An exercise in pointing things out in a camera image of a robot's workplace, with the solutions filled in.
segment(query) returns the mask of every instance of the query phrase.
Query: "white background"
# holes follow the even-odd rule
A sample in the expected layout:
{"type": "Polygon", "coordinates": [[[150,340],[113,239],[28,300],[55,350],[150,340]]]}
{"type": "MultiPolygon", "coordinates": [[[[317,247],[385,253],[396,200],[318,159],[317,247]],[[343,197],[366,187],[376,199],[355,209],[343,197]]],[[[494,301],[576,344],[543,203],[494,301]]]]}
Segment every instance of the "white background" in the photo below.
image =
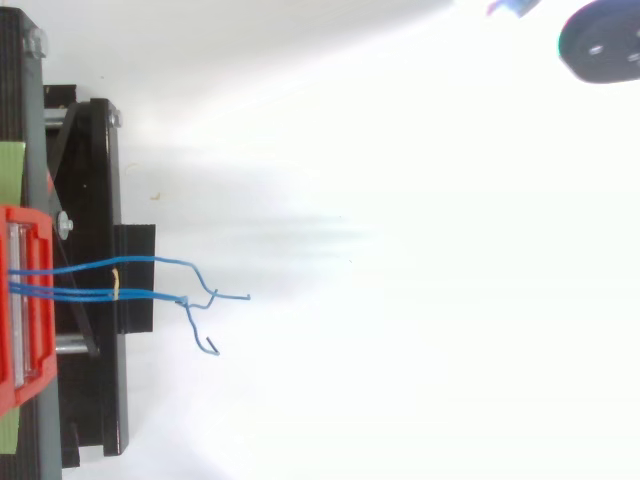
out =
{"type": "Polygon", "coordinates": [[[558,59],[584,1],[10,3],[122,110],[124,220],[253,296],[219,358],[156,304],[129,448],[65,479],[640,477],[640,90],[558,59]]]}

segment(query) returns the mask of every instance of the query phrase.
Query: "screw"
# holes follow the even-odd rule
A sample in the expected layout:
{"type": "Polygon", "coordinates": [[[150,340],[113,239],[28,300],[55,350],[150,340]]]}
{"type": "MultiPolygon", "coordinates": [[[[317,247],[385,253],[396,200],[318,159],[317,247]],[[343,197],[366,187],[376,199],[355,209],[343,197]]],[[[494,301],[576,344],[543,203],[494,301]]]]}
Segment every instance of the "screw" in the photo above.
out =
{"type": "Polygon", "coordinates": [[[25,40],[25,50],[36,60],[42,60],[49,53],[49,39],[41,28],[32,28],[25,40]]]}
{"type": "Polygon", "coordinates": [[[109,126],[113,128],[122,127],[122,113],[120,110],[111,110],[109,112],[109,126]]]}
{"type": "Polygon", "coordinates": [[[62,240],[69,237],[69,232],[73,230],[73,220],[69,219],[64,210],[58,214],[58,235],[62,240]]]}

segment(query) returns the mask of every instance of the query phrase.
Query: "wire bundle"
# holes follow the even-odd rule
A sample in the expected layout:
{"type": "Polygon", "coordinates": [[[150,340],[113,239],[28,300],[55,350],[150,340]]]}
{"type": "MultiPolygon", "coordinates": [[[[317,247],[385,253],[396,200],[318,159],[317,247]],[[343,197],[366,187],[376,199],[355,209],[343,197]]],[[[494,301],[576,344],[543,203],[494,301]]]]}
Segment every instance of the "wire bundle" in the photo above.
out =
{"type": "Polygon", "coordinates": [[[222,298],[227,300],[251,300],[250,295],[244,297],[238,297],[233,295],[222,295],[218,293],[218,290],[211,290],[204,281],[200,270],[195,264],[185,262],[182,260],[175,260],[172,258],[163,257],[150,257],[150,256],[127,256],[127,257],[114,257],[107,260],[101,260],[98,262],[83,263],[80,265],[73,265],[70,267],[54,268],[52,270],[9,270],[10,275],[20,276],[33,276],[33,275],[61,275],[73,272],[79,272],[82,270],[89,270],[94,268],[101,268],[110,265],[116,265],[119,263],[127,262],[160,262],[169,263],[172,265],[181,265],[191,268],[202,285],[202,288],[211,295],[209,302],[206,305],[199,305],[196,303],[189,303],[189,297],[168,295],[165,293],[153,292],[150,290],[139,290],[134,288],[94,288],[94,289],[74,289],[74,288],[58,288],[58,287],[42,287],[38,285],[29,285],[26,283],[9,282],[9,291],[13,294],[26,295],[29,297],[45,298],[54,300],[57,302],[79,302],[79,303],[105,303],[121,300],[135,300],[135,299],[154,299],[164,300],[167,302],[174,302],[185,309],[187,312],[187,318],[193,329],[193,335],[198,345],[198,348],[204,353],[210,355],[220,355],[218,349],[213,345],[213,342],[209,337],[206,337],[207,343],[211,349],[206,348],[200,341],[198,334],[198,327],[191,315],[191,309],[197,308],[201,310],[207,310],[216,298],[222,298]]]}

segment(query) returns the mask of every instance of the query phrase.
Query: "red connector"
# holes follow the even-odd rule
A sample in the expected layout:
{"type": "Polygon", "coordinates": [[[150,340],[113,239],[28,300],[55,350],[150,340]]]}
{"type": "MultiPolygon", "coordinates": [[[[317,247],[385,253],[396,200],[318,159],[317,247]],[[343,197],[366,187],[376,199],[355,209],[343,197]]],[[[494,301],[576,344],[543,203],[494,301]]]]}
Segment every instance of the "red connector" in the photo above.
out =
{"type": "Polygon", "coordinates": [[[40,393],[57,374],[53,300],[9,292],[9,282],[52,287],[51,275],[9,270],[53,268],[51,217],[0,206],[0,415],[40,393]]]}

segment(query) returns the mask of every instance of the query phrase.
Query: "metal rod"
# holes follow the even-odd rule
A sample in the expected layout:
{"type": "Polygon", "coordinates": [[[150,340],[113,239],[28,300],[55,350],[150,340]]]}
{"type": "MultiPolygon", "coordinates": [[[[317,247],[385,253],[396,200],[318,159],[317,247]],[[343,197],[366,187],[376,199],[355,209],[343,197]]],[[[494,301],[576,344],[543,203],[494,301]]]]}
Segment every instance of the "metal rod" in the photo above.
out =
{"type": "MultiPolygon", "coordinates": [[[[20,268],[20,226],[17,223],[10,223],[9,230],[9,268],[11,270],[20,268]]],[[[19,275],[10,275],[11,282],[19,282],[19,275]]],[[[11,337],[13,350],[13,378],[14,385],[19,388],[24,385],[24,340],[22,332],[22,295],[11,294],[11,337]]]]}
{"type": "Polygon", "coordinates": [[[67,116],[66,108],[47,108],[44,111],[44,124],[46,128],[62,128],[64,117],[67,116]]]}
{"type": "Polygon", "coordinates": [[[80,333],[65,333],[56,335],[56,353],[58,355],[71,355],[88,353],[89,349],[80,333]]]}

